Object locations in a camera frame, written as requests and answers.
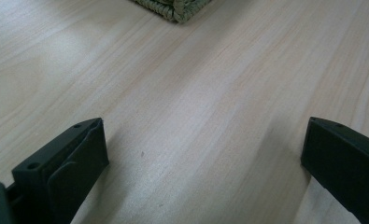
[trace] woven rope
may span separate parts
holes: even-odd
[[[185,22],[195,15],[210,0],[135,0],[170,21]]]

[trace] black object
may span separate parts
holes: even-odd
[[[301,163],[361,223],[369,223],[368,137],[342,124],[311,118]]]
[[[12,170],[0,183],[0,224],[70,223],[108,166],[101,119],[74,125]]]

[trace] woven basket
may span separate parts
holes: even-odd
[[[135,0],[170,21],[185,22],[210,0]]]

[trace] wood grain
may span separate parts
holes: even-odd
[[[310,116],[369,136],[369,0],[0,0],[0,181],[70,125],[110,166],[73,223],[358,223],[301,167]]]

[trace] tabletop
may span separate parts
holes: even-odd
[[[310,117],[369,136],[369,0],[0,0],[0,182],[103,118],[73,223],[359,223],[301,166]]]

